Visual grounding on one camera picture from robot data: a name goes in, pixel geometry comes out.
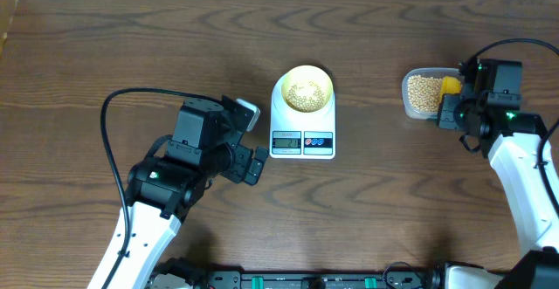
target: plastic container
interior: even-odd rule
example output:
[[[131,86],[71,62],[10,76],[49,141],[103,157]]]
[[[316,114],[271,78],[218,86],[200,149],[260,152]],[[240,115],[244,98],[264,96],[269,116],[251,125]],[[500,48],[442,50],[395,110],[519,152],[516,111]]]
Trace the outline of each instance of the plastic container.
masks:
[[[444,68],[444,67],[428,67],[415,69],[409,72],[402,81],[402,100],[404,101],[405,113],[408,114],[410,118],[413,119],[437,119],[437,112],[426,112],[416,109],[410,103],[410,96],[408,95],[408,81],[411,76],[421,75],[423,77],[433,77],[435,79],[442,79],[444,76],[452,76],[458,79],[461,83],[464,83],[464,78],[459,75],[458,69]]]

